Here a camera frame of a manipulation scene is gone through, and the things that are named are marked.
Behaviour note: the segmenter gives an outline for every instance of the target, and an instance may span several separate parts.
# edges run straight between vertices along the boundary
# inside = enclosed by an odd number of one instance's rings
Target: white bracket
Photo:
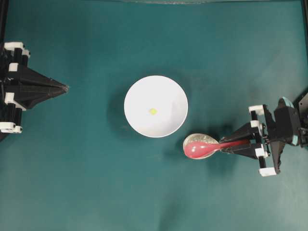
[[[23,50],[22,55],[26,55],[26,56],[28,56],[28,58],[30,58],[30,56],[31,56],[29,50]]]
[[[15,48],[25,49],[25,46],[22,42],[5,42],[4,48],[8,51],[14,51]]]
[[[250,126],[251,126],[252,128],[258,128],[260,136],[263,135],[263,134],[262,134],[263,126],[262,126],[262,124],[260,124],[260,121],[258,121],[258,120],[251,120],[251,121],[250,121]]]
[[[268,152],[264,151],[263,144],[261,144],[261,148],[256,148],[255,149],[256,157],[264,157],[267,158],[269,156]]]
[[[1,129],[2,133],[22,133],[23,128],[21,126],[15,126],[13,129]]]
[[[273,167],[260,168],[259,173],[263,177],[269,177],[269,176],[277,175],[275,168],[273,168]]]
[[[5,99],[4,102],[6,104],[8,103],[14,103],[16,105],[16,108],[21,108],[23,111],[26,111],[27,109],[25,109],[22,105],[20,105],[18,102],[16,102],[14,100],[14,93],[13,92],[6,92],[5,93]]]
[[[264,115],[263,105],[250,106],[248,107],[248,110],[250,114],[252,111],[255,111],[258,116]]]
[[[10,63],[9,72],[16,72],[18,70],[18,63]]]

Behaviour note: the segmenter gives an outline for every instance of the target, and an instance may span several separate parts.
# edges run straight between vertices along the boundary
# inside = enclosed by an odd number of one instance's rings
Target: teal table surface
[[[25,112],[23,133],[0,143],[0,230],[308,230],[307,149],[287,146],[268,178],[253,159],[182,150],[187,135],[227,135],[248,106],[272,111],[308,86],[299,0],[12,0],[5,40],[23,41],[28,66],[70,91]],[[127,90],[149,75],[188,97],[185,123],[165,138],[125,119]]]

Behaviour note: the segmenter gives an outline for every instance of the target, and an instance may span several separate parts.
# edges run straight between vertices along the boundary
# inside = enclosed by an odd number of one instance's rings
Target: green mat
[[[6,41],[28,66],[70,86],[23,114],[0,144],[4,231],[305,231],[308,152],[287,146],[282,173],[217,153],[191,160],[192,132],[223,136],[308,85],[299,0],[192,5],[12,0]],[[124,97],[164,75],[187,94],[174,134],[151,139],[127,123]]]

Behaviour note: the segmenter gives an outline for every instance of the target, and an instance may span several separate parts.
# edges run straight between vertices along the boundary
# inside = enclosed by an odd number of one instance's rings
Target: white bowl
[[[172,79],[148,76],[128,90],[124,113],[138,133],[159,138],[181,127],[188,113],[188,101],[183,89]]]

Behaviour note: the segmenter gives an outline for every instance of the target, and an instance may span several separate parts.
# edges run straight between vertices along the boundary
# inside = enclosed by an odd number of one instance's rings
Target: robotic arm
[[[22,113],[68,92],[68,86],[28,68],[30,51],[22,42],[3,42],[8,0],[0,0],[0,141],[22,133]]]
[[[279,99],[274,111],[275,120],[266,105],[249,107],[251,121],[219,143],[250,140],[250,144],[222,149],[222,152],[244,155],[259,160],[259,173],[273,176],[280,173],[280,157],[284,146],[301,147],[308,145],[308,93],[302,97],[298,107],[285,97]],[[258,116],[264,116],[266,124],[261,124]],[[265,159],[272,155],[274,167],[266,167]]]

